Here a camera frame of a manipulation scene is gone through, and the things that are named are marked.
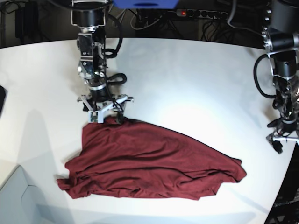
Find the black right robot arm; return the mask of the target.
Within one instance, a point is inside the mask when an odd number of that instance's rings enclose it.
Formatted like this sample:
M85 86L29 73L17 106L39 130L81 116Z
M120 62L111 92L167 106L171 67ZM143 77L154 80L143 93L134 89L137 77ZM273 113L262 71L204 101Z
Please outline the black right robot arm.
M88 122L104 123L105 116L115 114L117 124L123 123L124 107L131 98L115 95L112 86L127 81L123 73L107 76L107 60L115 58L120 50L123 32L117 19L108 14L107 0L73 0L71 2L71 23L80 29L77 47L80 51L78 75L84 80L89 93L79 96L83 110L88 113ZM116 22L120 38L115 49L106 47L106 21Z

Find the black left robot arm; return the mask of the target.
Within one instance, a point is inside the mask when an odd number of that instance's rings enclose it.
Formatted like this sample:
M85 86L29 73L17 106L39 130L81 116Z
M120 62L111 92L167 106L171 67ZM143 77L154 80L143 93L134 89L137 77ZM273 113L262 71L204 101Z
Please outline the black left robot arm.
M257 58L253 78L259 93L273 99L272 107L279 111L280 117L267 125L274 131L266 139L281 154L282 141L299 141L291 136L299 132L299 2L273 0L266 14L260 33L266 53ZM263 59L270 62L274 95L264 93L258 82L257 67Z

